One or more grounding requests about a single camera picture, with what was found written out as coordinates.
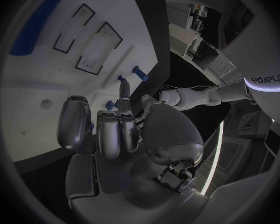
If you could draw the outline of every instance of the light strip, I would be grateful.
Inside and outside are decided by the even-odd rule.
[[[251,83],[249,83],[245,78],[244,81],[246,83],[246,85],[256,91],[264,91],[264,92],[280,92],[280,88],[260,88],[260,87],[256,87],[254,85],[251,85]]]
[[[207,177],[207,180],[206,180],[206,182],[204,184],[204,187],[203,187],[203,189],[201,191],[202,195],[205,195],[206,191],[208,190],[208,188],[209,188],[209,186],[211,184],[211,181],[213,179],[213,176],[214,176],[217,164],[218,164],[220,150],[221,150],[221,145],[222,145],[222,138],[223,138],[223,124],[224,124],[224,122],[222,121],[222,123],[220,124],[220,127],[219,127],[219,138],[218,138],[218,144],[217,144],[217,149],[216,149],[216,153],[215,153],[215,158],[214,158],[214,161],[213,161],[213,165],[211,167],[210,174]]]

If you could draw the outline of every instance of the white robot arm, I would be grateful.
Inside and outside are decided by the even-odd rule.
[[[162,91],[159,101],[175,107],[179,111],[189,110],[198,105],[216,106],[221,102],[253,100],[247,93],[243,80],[221,87],[209,87],[203,91],[194,91],[189,88]]]

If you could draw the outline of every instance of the logo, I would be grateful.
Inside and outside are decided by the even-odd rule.
[[[271,82],[279,82],[280,83],[280,74],[268,76],[268,77],[258,77],[251,78],[254,83],[271,83]]]

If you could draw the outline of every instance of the circular hole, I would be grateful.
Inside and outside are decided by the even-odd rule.
[[[40,107],[47,110],[53,106],[53,101],[45,99],[40,103]]]

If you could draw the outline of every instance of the vent grille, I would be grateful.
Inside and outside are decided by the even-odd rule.
[[[239,128],[252,128],[255,124],[256,113],[244,115]]]

